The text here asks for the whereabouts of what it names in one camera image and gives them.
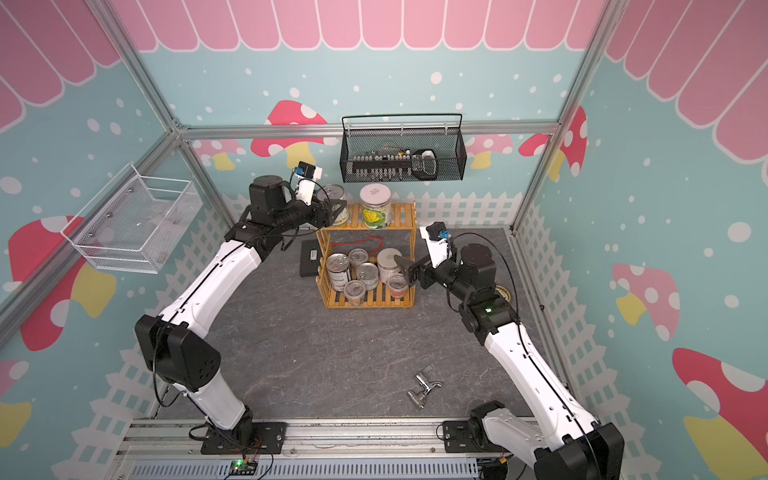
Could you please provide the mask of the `purple-label tin can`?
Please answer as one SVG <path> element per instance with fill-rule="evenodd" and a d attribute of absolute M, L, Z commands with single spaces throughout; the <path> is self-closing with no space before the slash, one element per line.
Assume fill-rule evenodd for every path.
<path fill-rule="evenodd" d="M 348 201 L 346 191 L 341 185 L 330 184 L 324 187 L 322 193 L 330 201 L 333 225 L 341 226 L 349 221 Z"/>

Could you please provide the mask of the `red-label clear plastic cup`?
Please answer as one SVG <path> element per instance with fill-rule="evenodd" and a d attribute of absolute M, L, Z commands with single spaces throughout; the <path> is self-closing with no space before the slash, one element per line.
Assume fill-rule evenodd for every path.
<path fill-rule="evenodd" d="M 388 288 L 394 299 L 403 299 L 409 291 L 408 281 L 403 274 L 394 274 L 388 281 Z"/>

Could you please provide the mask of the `yellow seed jar white lid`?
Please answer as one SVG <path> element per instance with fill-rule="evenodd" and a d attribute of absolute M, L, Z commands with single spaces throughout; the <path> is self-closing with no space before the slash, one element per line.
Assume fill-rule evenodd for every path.
<path fill-rule="evenodd" d="M 361 189 L 362 219 L 367 228 L 378 230 L 388 226 L 391 200 L 390 188 L 382 183 L 367 184 Z"/>

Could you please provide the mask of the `brown-label clear plastic cup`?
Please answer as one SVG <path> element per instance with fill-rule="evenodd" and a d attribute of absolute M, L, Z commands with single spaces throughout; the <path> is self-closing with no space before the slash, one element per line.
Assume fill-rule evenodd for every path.
<path fill-rule="evenodd" d="M 352 280 L 348 282 L 343 290 L 346 302 L 351 307 L 362 306 L 365 302 L 366 292 L 366 286 L 360 280 Z"/>

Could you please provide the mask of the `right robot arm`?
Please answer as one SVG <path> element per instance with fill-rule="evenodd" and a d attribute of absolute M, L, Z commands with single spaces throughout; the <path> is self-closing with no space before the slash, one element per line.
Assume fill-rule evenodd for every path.
<path fill-rule="evenodd" d="M 445 240 L 428 248 L 418 261 L 396 257 L 408 284 L 441 285 L 458 299 L 465 328 L 503 367 L 537 422 L 489 402 L 475 416 L 476 440 L 511 453 L 538 479 L 619 478 L 622 434 L 584 408 L 538 352 L 516 307 L 497 290 L 491 250 L 476 243 L 455 250 Z"/>

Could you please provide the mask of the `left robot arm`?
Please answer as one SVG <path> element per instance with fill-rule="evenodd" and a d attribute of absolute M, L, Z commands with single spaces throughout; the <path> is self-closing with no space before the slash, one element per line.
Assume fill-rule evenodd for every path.
<path fill-rule="evenodd" d="M 345 199 L 334 199 L 314 175 L 296 184 L 276 175 L 256 178 L 250 203 L 225 234 L 211 262 L 192 284 L 156 316 L 143 315 L 135 335 L 154 382 L 163 381 L 187 397 L 225 446 L 254 449 L 253 414 L 232 392 L 221 372 L 221 355 L 206 337 L 239 285 L 275 247 L 286 248 L 286 233 L 302 226 L 333 226 Z"/>

